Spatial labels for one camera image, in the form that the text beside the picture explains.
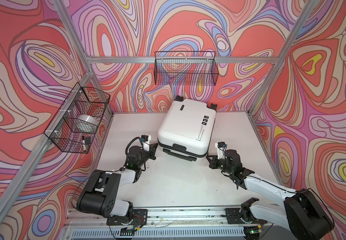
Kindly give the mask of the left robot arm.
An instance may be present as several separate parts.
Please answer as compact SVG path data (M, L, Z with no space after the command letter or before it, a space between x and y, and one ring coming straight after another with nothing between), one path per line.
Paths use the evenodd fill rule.
M146 162L156 159L158 144L144 149L132 146L126 153L125 165L118 171L95 170L84 186L76 203L76 210L102 216L118 217L124 222L134 218L133 203L117 198L121 186L136 183L146 170Z

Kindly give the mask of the black suitcase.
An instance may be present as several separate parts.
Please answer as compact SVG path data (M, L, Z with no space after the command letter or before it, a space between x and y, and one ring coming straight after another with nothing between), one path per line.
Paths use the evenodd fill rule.
M208 154L217 104L176 96L158 131L158 144L169 156L195 162Z

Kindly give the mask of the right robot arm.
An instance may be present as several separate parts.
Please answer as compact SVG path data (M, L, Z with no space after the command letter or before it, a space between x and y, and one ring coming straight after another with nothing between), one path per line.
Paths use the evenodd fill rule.
M274 203L259 204L258 198L250 198L240 205L238 213L228 215L229 219L245 224L267 221L289 230L298 240L320 240L334 229L333 218L311 189L298 191L264 179L242 165L236 150L222 147L206 159L211 169L219 169L238 189L257 193Z

